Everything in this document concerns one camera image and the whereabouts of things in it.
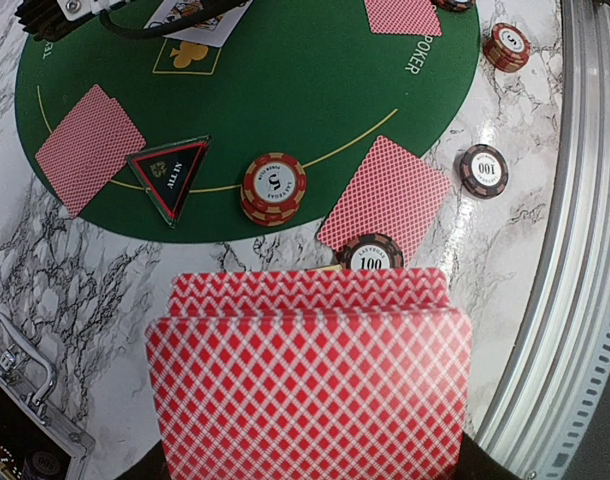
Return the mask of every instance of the black poker chip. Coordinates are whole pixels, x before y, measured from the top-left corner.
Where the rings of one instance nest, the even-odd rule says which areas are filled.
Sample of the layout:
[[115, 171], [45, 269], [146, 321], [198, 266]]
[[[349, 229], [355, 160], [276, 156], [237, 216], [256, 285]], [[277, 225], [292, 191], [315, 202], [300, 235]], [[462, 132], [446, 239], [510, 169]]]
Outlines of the black poker chip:
[[382, 270], [405, 266], [401, 248], [381, 233], [354, 238], [343, 247], [337, 258], [347, 270]]
[[465, 12], [476, 5], [476, 0], [433, 0], [437, 7], [450, 12]]
[[509, 182], [505, 158], [489, 145], [470, 147], [461, 159], [459, 171], [465, 188], [478, 198], [498, 197]]

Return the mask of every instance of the black cable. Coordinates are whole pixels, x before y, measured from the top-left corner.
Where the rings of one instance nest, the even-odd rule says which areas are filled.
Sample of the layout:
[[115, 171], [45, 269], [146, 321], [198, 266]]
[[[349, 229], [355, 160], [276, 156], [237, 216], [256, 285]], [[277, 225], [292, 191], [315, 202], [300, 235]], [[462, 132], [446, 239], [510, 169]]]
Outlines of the black cable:
[[107, 30], [116, 35], [120, 35], [121, 37], [130, 38], [132, 40], [146, 40], [159, 38], [164, 35], [169, 35], [181, 30], [185, 30], [186, 28], [193, 27], [196, 24], [203, 23], [207, 20], [218, 17], [219, 15], [223, 15], [224, 13], [229, 12], [231, 9], [236, 8], [245, 2], [244, 0], [214, 0], [212, 3], [212, 5], [204, 8], [203, 10], [158, 27], [121, 27], [120, 25], [116, 25], [114, 22], [112, 22], [112, 19], [109, 17], [109, 12], [106, 10], [101, 12], [100, 22]]

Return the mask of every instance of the white marble table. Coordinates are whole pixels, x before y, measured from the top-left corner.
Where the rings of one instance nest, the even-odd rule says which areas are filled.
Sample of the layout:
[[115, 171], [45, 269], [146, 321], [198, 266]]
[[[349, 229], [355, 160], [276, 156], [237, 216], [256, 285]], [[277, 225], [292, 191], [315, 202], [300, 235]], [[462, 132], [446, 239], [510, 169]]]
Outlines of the white marble table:
[[[15, 8], [0, 4], [0, 310], [57, 366], [52, 402], [96, 439], [85, 478], [114, 478], [159, 441], [143, 332], [165, 313], [172, 277], [313, 268], [333, 255], [315, 240], [321, 221], [232, 243], [165, 245], [68, 220], [17, 138], [14, 85], [26, 35]], [[483, 32], [499, 21], [523, 30], [532, 58], [514, 75], [479, 60], [460, 113], [424, 156], [453, 186], [413, 261], [447, 274], [454, 303], [475, 325], [470, 433], [503, 374], [538, 266], [562, 102], [558, 2], [479, 0], [479, 12]], [[509, 187], [493, 201], [464, 193], [453, 168], [475, 143], [494, 145], [510, 164]]]

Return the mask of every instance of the poker table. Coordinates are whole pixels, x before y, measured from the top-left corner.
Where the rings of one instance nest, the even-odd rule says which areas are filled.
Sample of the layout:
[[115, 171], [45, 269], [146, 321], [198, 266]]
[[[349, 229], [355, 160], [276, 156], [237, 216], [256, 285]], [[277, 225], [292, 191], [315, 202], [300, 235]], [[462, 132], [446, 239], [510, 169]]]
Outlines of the poker table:
[[[115, 19], [143, 27], [159, 4], [139, 0]], [[200, 135], [212, 144], [175, 229], [128, 167], [83, 219], [170, 243], [230, 241], [301, 225], [332, 210], [379, 135], [421, 156], [459, 111], [479, 58], [478, 13], [437, 13], [441, 37], [373, 34], [362, 1], [260, 0], [220, 49], [126, 40], [99, 22], [56, 44], [29, 39], [16, 86], [21, 143], [53, 191], [35, 154], [98, 84], [120, 102], [147, 147]], [[250, 162], [268, 152], [297, 158], [308, 176], [298, 215], [273, 229], [250, 222], [238, 194]]]

